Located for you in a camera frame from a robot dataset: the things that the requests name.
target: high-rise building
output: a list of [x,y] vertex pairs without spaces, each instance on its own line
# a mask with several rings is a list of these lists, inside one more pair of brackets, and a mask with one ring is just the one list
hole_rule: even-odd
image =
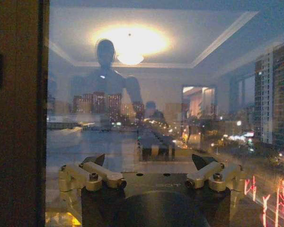
[[108,116],[111,122],[118,122],[121,116],[121,94],[108,95]]
[[284,150],[284,44],[255,65],[255,137]]
[[74,96],[72,103],[73,113],[90,114],[92,113],[93,94]]
[[273,142],[273,51],[260,56],[255,65],[255,137]]
[[274,144],[284,150],[284,44],[274,49]]
[[102,114],[106,110],[105,105],[105,93],[94,92],[93,93],[93,113]]

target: ceiling molding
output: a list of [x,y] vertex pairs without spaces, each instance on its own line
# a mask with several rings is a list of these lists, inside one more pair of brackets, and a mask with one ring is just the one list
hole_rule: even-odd
[[[236,19],[220,36],[218,36],[198,57],[196,57],[191,64],[181,63],[140,63],[134,65],[135,68],[166,68],[166,69],[193,69],[200,62],[202,62],[209,54],[222,45],[227,39],[229,39],[235,32],[249,22],[258,11],[244,12],[238,19]],[[46,39],[45,45],[55,52],[57,55],[65,59],[67,62],[75,67],[99,67],[98,62],[91,61],[76,61],[70,55],[68,55],[58,44],[55,44],[51,40]],[[120,62],[114,62],[113,67],[120,68],[132,68],[132,65],[125,65]]]
[[190,68],[194,68],[201,61],[203,61],[209,54],[217,49],[222,43],[228,40],[235,32],[242,28],[249,22],[256,14],[256,12],[245,12],[238,19],[236,19],[218,38],[215,39],[191,64]]

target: silhouette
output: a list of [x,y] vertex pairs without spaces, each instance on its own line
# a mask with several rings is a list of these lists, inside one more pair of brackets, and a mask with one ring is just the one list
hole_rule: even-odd
[[145,118],[149,118],[150,120],[156,120],[158,122],[167,124],[164,118],[164,114],[156,109],[156,104],[153,101],[149,101],[146,103]]
[[122,92],[125,88],[136,112],[136,119],[142,122],[144,105],[139,82],[135,77],[124,78],[112,70],[115,48],[110,40],[103,39],[98,43],[97,57],[100,68],[91,72],[81,82],[81,94],[93,96],[93,100],[90,101],[93,103],[91,113],[107,113],[110,122],[121,122]]

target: screw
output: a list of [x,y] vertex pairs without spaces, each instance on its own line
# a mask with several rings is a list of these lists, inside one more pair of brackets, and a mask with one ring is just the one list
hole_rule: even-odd
[[186,180],[185,183],[184,183],[185,187],[189,188],[189,189],[193,188],[194,184],[195,184],[194,182],[191,182],[189,180]]
[[215,181],[221,181],[222,180],[222,174],[219,174],[219,173],[214,174],[213,179]]
[[127,185],[127,182],[125,179],[121,179],[119,182],[118,182],[118,188],[122,189],[122,188],[125,188]]
[[97,181],[98,180],[98,174],[92,173],[89,174],[89,181]]

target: building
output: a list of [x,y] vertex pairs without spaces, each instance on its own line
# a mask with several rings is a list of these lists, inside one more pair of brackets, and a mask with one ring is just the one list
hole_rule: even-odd
[[255,64],[255,138],[284,150],[284,44]]
[[73,101],[72,101],[72,112],[77,113],[80,111],[80,105],[79,105],[79,100],[82,99],[82,96],[74,96]]
[[102,114],[106,110],[105,105],[105,93],[104,92],[94,92],[93,93],[93,113]]
[[121,94],[108,95],[107,97],[108,116],[111,122],[120,121],[121,99],[122,99]]
[[84,94],[83,96],[74,96],[72,111],[75,114],[90,114],[93,107],[93,94]]
[[274,49],[273,143],[284,150],[284,44]]
[[273,51],[260,56],[255,65],[255,138],[273,143]]

